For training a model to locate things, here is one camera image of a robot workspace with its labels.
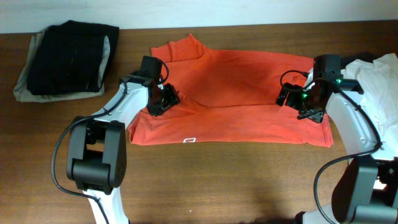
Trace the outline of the red printed t-shirt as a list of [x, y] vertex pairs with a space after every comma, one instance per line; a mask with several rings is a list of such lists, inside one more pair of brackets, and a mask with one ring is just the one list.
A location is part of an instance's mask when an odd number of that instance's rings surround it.
[[315, 123], [279, 106], [282, 81], [303, 85], [313, 60], [248, 50], [213, 50], [194, 36], [151, 50], [167, 64], [180, 103], [163, 115], [141, 111], [129, 140], [141, 146], [190, 142], [308, 143], [330, 147], [328, 120]]

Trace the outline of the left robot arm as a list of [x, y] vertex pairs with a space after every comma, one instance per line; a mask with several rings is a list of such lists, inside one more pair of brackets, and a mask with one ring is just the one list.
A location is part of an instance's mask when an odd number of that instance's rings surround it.
[[166, 69], [161, 59], [143, 57], [140, 69], [120, 80], [104, 107], [87, 118], [77, 116], [67, 129], [67, 177], [89, 200], [96, 223], [130, 222], [120, 190], [127, 167], [126, 130], [142, 110], [161, 116], [179, 104], [175, 88], [161, 75]]

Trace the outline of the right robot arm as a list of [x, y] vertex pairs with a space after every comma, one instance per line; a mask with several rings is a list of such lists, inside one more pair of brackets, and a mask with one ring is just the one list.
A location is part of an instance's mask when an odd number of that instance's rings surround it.
[[295, 223], [397, 222], [397, 55], [343, 65], [320, 55], [304, 86], [281, 82], [276, 103], [320, 123], [329, 116], [348, 163], [327, 205], [300, 212]]

